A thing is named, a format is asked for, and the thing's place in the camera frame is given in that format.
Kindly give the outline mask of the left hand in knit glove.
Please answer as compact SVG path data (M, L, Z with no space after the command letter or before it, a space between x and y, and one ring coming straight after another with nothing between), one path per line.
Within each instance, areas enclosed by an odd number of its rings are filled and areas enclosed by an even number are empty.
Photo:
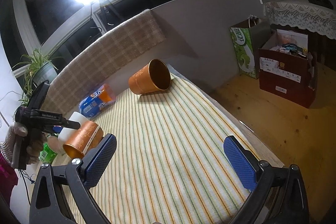
M18 168L13 159L18 157L20 153L20 148L15 150L15 144L17 141L22 144L27 134L28 129L24 125L15 122L9 127L5 140L1 143L1 154L12 168ZM44 143L46 142L47 138L44 133L39 133L39 136L30 141L26 148L27 165L35 164L39 161L39 155L43 151Z

